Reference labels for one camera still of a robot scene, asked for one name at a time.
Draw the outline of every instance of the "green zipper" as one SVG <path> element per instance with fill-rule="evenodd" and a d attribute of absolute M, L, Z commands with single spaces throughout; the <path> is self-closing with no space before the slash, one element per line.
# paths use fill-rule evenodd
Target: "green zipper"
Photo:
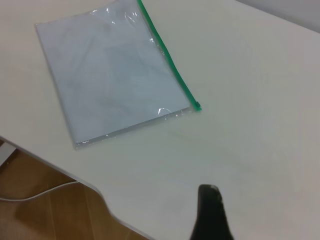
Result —
<path fill-rule="evenodd" d="M 190 92 L 189 88 L 187 87 L 186 83 L 184 82 L 183 78 L 181 77 L 180 73 L 178 72 L 175 64 L 174 64 L 174 61 L 172 60 L 170 54 L 169 54 L 169 51 L 168 49 L 166 48 L 166 45 L 164 44 L 164 42 L 162 41 L 159 33 L 157 32 L 154 24 L 152 23 L 151 21 L 151 18 L 144 6 L 144 4 L 142 3 L 142 0 L 137 0 L 138 2 L 138 5 L 141 9 L 141 12 L 143 14 L 143 16 L 145 17 L 148 25 L 149 25 L 149 28 L 151 29 L 153 35 L 155 36 L 157 42 L 159 43 L 160 47 L 161 47 L 161 50 L 163 51 L 163 54 L 165 55 L 166 57 L 166 60 L 168 61 L 169 63 L 169 66 L 175 76 L 175 78 L 177 79 L 177 81 L 179 82 L 180 86 L 182 87 L 183 91 L 185 92 L 186 94 L 186 97 L 189 99 L 189 101 L 191 102 L 192 106 L 194 107 L 194 109 L 196 111 L 201 111 L 201 106 L 200 106 L 200 103 L 196 101 L 196 99 L 194 98 L 194 96 L 192 95 L 192 93 Z"/>

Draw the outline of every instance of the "clear plastic bag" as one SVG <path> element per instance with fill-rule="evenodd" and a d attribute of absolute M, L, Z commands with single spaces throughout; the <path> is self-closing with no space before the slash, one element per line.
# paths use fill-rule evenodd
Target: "clear plastic bag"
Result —
<path fill-rule="evenodd" d="M 140 0 L 36 29 L 76 147 L 201 110 Z"/>

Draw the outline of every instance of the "desk leg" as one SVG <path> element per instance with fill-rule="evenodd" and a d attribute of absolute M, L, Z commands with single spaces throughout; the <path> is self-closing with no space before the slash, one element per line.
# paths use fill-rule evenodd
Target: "desk leg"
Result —
<path fill-rule="evenodd" d="M 4 142 L 0 146 L 0 166 L 10 157 L 16 148 L 9 143 Z"/>

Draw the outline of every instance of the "white desk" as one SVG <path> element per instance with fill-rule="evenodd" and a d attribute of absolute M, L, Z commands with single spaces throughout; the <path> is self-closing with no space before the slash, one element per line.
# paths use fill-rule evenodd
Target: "white desk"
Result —
<path fill-rule="evenodd" d="M 200 184 L 237 240 L 318 240 L 320 34 L 233 0 L 144 0 L 203 111 L 75 151 L 33 24 L 107 2 L 0 3 L 1 138 L 157 240 L 189 238 Z"/>

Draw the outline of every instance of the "black object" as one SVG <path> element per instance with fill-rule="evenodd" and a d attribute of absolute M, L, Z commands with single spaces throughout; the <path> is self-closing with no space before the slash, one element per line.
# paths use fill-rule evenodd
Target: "black object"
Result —
<path fill-rule="evenodd" d="M 200 185 L 198 213 L 191 240 L 234 240 L 219 189 L 214 185 Z"/>

